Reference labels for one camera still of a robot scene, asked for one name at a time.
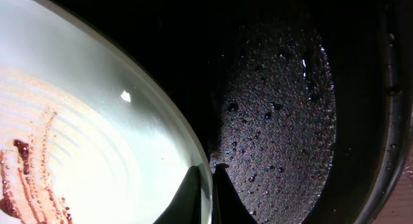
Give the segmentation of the light blue plate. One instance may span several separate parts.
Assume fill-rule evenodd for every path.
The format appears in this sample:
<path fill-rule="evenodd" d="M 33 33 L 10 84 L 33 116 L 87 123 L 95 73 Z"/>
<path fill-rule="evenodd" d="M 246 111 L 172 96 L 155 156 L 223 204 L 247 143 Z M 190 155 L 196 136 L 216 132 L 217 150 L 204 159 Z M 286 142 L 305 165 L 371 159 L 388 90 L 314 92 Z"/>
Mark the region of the light blue plate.
<path fill-rule="evenodd" d="M 1 222 L 154 223 L 197 166 L 188 121 L 130 57 L 49 0 L 1 0 Z"/>

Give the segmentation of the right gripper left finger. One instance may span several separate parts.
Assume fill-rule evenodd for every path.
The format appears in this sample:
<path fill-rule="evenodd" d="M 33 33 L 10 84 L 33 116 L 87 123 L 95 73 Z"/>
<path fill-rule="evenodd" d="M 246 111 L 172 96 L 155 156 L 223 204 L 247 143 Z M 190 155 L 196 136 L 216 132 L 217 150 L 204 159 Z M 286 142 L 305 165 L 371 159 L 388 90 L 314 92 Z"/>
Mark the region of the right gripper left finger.
<path fill-rule="evenodd" d="M 191 166 L 175 196 L 154 224 L 200 224 L 201 179 L 197 166 Z"/>

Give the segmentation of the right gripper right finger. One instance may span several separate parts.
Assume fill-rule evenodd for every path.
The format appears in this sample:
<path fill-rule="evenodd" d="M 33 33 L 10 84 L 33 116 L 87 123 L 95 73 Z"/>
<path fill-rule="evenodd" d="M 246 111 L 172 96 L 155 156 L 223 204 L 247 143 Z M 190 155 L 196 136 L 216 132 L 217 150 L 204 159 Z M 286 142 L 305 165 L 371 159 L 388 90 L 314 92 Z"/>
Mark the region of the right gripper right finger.
<path fill-rule="evenodd" d="M 256 220 L 241 202 L 224 163 L 217 164 L 213 179 L 213 224 L 256 224 Z"/>

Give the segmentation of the black round tray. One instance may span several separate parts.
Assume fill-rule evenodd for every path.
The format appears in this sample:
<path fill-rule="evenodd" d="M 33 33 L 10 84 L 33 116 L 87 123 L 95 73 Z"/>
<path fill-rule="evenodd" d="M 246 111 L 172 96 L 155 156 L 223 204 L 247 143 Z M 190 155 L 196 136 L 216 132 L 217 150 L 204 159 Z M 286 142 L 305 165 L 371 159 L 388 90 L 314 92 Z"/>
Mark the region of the black round tray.
<path fill-rule="evenodd" d="M 257 223 L 373 223 L 412 148 L 412 0 L 52 0 L 161 85 Z"/>

